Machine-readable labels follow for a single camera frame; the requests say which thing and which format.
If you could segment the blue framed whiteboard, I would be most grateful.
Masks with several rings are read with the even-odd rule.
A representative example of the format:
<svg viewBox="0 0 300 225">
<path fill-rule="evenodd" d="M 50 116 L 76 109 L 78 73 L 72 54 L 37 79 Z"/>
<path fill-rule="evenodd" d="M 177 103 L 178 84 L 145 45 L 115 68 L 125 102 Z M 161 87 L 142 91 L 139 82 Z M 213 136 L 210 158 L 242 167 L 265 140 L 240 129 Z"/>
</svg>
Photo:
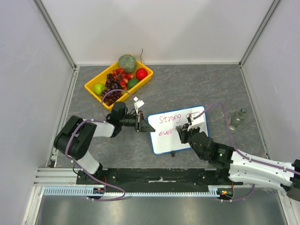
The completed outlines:
<svg viewBox="0 0 300 225">
<path fill-rule="evenodd" d="M 180 142 L 179 132 L 176 130 L 176 127 L 188 123 L 188 113 L 202 113 L 204 110 L 205 107 L 203 105 L 198 105 L 149 115 L 147 122 L 156 130 L 155 132 L 150 132 L 154 154 L 160 155 L 172 151 L 189 149 L 189 143 L 182 144 Z M 203 114 L 203 116 L 205 122 L 199 127 L 201 129 L 200 132 L 209 135 L 206 114 Z"/>
</svg>

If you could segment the red fruit cluster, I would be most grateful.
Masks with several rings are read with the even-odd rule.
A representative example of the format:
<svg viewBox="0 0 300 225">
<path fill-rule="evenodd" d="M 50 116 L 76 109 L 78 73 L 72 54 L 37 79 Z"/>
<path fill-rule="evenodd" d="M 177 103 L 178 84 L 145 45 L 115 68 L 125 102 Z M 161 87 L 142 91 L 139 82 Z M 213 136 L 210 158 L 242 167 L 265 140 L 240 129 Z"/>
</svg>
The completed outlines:
<svg viewBox="0 0 300 225">
<path fill-rule="evenodd" d="M 125 69 L 120 67 L 112 71 L 112 75 L 115 80 L 119 81 L 119 85 L 122 89 L 128 89 L 128 82 L 134 78 L 132 73 L 126 73 Z"/>
</svg>

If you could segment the light green apple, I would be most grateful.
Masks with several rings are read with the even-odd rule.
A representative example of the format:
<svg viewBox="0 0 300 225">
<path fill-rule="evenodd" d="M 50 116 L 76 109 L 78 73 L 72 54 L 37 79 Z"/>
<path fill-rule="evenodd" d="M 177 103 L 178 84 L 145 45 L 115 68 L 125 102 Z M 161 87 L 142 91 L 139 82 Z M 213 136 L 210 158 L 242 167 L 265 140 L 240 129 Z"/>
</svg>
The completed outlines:
<svg viewBox="0 0 300 225">
<path fill-rule="evenodd" d="M 92 88 L 92 92 L 98 96 L 102 95 L 102 92 L 106 90 L 106 87 L 104 84 L 102 83 L 97 83 L 94 85 L 94 87 Z"/>
</svg>

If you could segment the green melon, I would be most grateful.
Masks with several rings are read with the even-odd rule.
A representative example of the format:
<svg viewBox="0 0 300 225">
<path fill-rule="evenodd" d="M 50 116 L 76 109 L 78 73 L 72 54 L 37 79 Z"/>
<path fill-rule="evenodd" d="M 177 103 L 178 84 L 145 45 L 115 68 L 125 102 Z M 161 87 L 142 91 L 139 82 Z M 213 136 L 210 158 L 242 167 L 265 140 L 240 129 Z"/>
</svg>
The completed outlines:
<svg viewBox="0 0 300 225">
<path fill-rule="evenodd" d="M 124 54 L 119 57 L 118 65 L 124 68 L 126 73 L 132 73 L 136 69 L 137 60 L 130 54 Z"/>
</svg>

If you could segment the dark green lime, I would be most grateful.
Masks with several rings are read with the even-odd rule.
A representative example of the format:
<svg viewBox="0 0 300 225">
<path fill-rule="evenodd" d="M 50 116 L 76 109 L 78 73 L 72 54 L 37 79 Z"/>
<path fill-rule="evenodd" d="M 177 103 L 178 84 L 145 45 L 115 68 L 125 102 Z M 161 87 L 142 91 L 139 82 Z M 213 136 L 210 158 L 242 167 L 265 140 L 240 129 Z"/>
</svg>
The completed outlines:
<svg viewBox="0 0 300 225">
<path fill-rule="evenodd" d="M 127 88 L 130 90 L 132 89 L 135 85 L 137 85 L 139 83 L 139 79 L 137 78 L 132 78 L 128 81 L 127 83 Z"/>
</svg>

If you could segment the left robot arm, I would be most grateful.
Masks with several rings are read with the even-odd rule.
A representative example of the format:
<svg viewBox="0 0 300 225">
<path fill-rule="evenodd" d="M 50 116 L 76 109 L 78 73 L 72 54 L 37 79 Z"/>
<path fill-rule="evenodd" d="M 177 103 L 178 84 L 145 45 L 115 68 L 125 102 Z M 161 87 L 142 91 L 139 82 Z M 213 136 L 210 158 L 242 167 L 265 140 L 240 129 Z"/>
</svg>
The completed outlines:
<svg viewBox="0 0 300 225">
<path fill-rule="evenodd" d="M 124 102 L 115 102 L 106 120 L 84 120 L 76 115 L 66 122 L 54 139 L 53 146 L 87 172 L 87 180 L 99 184 L 103 179 L 102 165 L 91 155 L 93 137 L 116 137 L 122 127 L 133 127 L 136 132 L 155 132 L 138 108 L 128 113 Z"/>
</svg>

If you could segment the yellow plastic tray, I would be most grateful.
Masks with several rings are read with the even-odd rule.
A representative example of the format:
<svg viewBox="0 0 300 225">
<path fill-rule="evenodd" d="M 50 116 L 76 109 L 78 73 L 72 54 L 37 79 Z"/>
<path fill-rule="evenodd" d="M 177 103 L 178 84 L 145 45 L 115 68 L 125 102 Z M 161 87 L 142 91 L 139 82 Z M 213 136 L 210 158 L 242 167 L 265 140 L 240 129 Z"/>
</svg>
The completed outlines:
<svg viewBox="0 0 300 225">
<path fill-rule="evenodd" d="M 150 79 L 152 78 L 154 72 L 142 64 L 140 61 L 137 61 L 137 66 L 134 72 L 132 74 L 134 75 L 134 78 L 136 78 L 135 73 L 139 68 L 144 68 L 147 70 L 148 75 L 143 80 L 139 81 L 137 85 L 135 85 L 132 89 L 124 90 L 120 87 L 119 81 L 115 80 L 112 71 L 115 69 L 120 68 L 118 63 L 115 62 L 110 67 L 105 69 L 103 72 L 98 74 L 96 77 L 88 81 L 84 87 L 85 89 L 94 96 L 102 105 L 108 110 L 111 110 L 113 107 L 113 104 L 117 101 L 125 101 L 127 98 L 129 98 L 129 95 L 134 94 L 137 90 L 139 90 L 142 86 L 144 86 Z M 106 90 L 102 92 L 102 95 L 98 96 L 92 92 L 92 88 L 95 84 L 102 83 L 105 85 Z"/>
</svg>

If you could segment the glass soda bottle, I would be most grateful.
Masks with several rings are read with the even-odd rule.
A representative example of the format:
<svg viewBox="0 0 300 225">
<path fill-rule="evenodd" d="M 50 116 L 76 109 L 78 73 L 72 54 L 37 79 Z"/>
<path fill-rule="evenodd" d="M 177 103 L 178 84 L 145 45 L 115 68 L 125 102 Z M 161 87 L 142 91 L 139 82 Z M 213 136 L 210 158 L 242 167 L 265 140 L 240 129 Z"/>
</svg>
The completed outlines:
<svg viewBox="0 0 300 225">
<path fill-rule="evenodd" d="M 246 119 L 247 110 L 246 108 L 241 108 L 238 111 L 235 111 L 230 117 L 229 128 L 231 130 L 236 130 Z"/>
</svg>

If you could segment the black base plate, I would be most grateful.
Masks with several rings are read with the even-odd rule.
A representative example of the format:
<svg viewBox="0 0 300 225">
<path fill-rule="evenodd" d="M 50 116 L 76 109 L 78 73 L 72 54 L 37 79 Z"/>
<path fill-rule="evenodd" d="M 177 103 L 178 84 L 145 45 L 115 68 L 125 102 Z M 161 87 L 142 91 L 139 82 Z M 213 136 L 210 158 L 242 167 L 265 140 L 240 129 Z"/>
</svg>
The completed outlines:
<svg viewBox="0 0 300 225">
<path fill-rule="evenodd" d="M 107 168 L 96 178 L 126 193 L 206 192 L 210 185 L 243 185 L 231 181 L 228 175 L 228 172 L 204 168 Z"/>
</svg>

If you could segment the red apple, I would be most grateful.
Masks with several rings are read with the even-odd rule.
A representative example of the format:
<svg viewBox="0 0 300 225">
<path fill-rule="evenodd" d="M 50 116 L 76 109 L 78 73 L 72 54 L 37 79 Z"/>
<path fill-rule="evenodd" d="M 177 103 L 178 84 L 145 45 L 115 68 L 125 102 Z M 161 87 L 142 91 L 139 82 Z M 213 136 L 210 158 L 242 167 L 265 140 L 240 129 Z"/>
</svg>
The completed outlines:
<svg viewBox="0 0 300 225">
<path fill-rule="evenodd" d="M 135 76 L 139 81 L 143 80 L 145 77 L 147 77 L 147 75 L 148 72 L 144 68 L 139 68 L 135 73 Z"/>
</svg>

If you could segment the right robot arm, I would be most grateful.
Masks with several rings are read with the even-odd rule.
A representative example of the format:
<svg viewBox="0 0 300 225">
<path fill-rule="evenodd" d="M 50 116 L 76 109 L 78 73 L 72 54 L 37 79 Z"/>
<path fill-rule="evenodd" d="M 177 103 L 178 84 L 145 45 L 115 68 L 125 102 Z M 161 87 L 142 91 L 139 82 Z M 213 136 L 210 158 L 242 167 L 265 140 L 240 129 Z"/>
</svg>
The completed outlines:
<svg viewBox="0 0 300 225">
<path fill-rule="evenodd" d="M 300 162 L 280 162 L 245 153 L 234 147 L 214 142 L 200 128 L 188 124 L 177 126 L 180 142 L 189 144 L 196 155 L 217 169 L 215 180 L 252 183 L 254 185 L 284 191 L 286 195 L 300 200 Z"/>
</svg>

